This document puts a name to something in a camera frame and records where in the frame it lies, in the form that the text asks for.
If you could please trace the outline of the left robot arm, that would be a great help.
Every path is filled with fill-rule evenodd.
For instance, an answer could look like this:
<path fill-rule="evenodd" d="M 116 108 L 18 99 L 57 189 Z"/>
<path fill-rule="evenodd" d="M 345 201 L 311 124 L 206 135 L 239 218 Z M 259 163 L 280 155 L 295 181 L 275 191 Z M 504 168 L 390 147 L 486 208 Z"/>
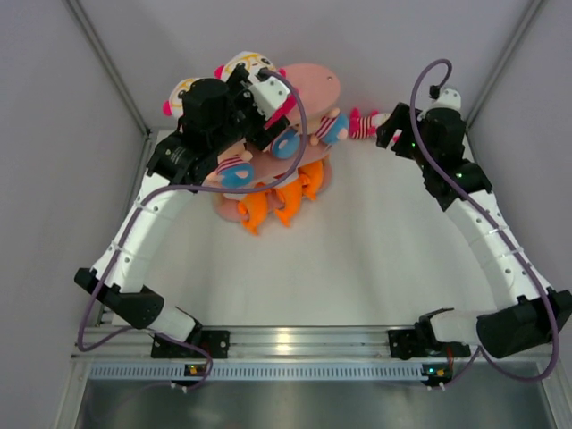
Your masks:
<path fill-rule="evenodd" d="M 156 145 L 120 230 L 90 268 L 77 271 L 75 283 L 130 327 L 170 337 L 183 357 L 196 355 L 202 345 L 199 322 L 145 286 L 147 270 L 220 155 L 243 139 L 262 148 L 288 126 L 279 110 L 289 95 L 280 75 L 268 70 L 253 76 L 239 66 L 227 80 L 194 80 L 179 94 L 177 128 Z"/>

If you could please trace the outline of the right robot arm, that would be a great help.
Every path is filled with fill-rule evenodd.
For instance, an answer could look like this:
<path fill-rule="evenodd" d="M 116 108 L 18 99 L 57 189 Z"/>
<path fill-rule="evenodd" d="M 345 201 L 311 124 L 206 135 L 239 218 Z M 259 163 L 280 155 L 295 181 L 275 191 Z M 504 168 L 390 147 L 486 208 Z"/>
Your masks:
<path fill-rule="evenodd" d="M 459 111 L 440 106 L 416 113 L 424 150 L 416 143 L 410 111 L 408 105 L 397 104 L 378 128 L 376 144 L 417 163 L 425 189 L 467 241 L 494 302 L 492 310 L 444 308 L 422 315 L 418 347 L 436 355 L 450 342 L 465 343 L 505 358 L 549 343 L 571 316 L 570 292 L 554 290 L 517 244 L 492 184 L 465 156 L 466 124 Z"/>

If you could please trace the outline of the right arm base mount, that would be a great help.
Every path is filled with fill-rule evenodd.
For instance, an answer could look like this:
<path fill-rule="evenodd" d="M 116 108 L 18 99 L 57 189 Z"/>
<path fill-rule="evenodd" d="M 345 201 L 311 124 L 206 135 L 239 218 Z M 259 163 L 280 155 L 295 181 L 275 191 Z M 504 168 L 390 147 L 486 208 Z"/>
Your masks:
<path fill-rule="evenodd" d="M 388 331 L 392 358 L 469 358 L 470 348 L 460 342 L 440 342 L 430 339 L 415 328 Z"/>

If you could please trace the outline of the boy doll black hair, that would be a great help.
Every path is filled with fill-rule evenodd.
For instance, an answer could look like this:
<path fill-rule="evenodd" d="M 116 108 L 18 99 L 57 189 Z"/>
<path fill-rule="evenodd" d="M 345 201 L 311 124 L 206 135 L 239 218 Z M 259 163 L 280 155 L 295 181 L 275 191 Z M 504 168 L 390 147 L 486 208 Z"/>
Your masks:
<path fill-rule="evenodd" d="M 329 113 L 307 120 L 307 135 L 309 144 L 317 146 L 320 142 L 333 145 L 344 140 L 349 135 L 349 118 L 338 108 Z"/>

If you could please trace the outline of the orange shrimp plush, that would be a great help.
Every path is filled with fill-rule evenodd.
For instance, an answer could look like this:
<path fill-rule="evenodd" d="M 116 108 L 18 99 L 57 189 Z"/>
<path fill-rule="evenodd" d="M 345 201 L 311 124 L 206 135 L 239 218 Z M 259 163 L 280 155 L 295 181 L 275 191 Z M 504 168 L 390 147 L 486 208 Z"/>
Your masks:
<path fill-rule="evenodd" d="M 241 226 L 250 234 L 258 236 L 259 227 L 279 205 L 274 188 L 247 194 L 237 204 Z"/>
<path fill-rule="evenodd" d="M 303 165 L 292 174 L 286 184 L 274 189 L 282 203 L 281 208 L 274 209 L 274 214 L 281 223 L 289 227 L 292 218 L 299 212 L 303 198 L 316 200 L 317 193 L 324 184 L 324 162 L 315 161 Z"/>

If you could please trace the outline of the white pink doll back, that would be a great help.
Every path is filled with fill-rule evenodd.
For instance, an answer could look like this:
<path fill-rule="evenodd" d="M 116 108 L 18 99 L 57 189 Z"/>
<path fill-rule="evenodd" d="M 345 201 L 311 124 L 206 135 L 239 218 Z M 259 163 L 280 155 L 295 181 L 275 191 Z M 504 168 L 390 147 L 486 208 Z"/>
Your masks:
<path fill-rule="evenodd" d="M 376 130 L 383 125 L 391 115 L 376 110 L 370 114 L 362 115 L 357 108 L 349 113 L 349 137 L 351 139 L 368 139 L 376 134 Z"/>

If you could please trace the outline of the boy doll striped shirt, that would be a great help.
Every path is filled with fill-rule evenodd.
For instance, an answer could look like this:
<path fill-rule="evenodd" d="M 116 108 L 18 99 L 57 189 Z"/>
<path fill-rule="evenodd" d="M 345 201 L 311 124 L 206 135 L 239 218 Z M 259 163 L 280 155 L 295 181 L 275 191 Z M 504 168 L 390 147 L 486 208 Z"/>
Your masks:
<path fill-rule="evenodd" d="M 278 159 L 288 159 L 299 149 L 300 136 L 295 128 L 289 127 L 274 139 L 265 149 Z"/>

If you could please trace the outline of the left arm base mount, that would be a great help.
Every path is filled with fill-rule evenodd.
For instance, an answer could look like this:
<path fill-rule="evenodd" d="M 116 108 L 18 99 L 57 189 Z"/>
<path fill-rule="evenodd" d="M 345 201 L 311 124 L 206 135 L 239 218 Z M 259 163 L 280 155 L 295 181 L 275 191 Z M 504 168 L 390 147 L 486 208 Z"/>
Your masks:
<path fill-rule="evenodd" d="M 230 340 L 231 333 L 226 330 L 202 329 L 185 343 L 154 334 L 150 356 L 157 359 L 201 358 L 203 355 L 198 352 L 201 349 L 211 358 L 226 359 Z"/>

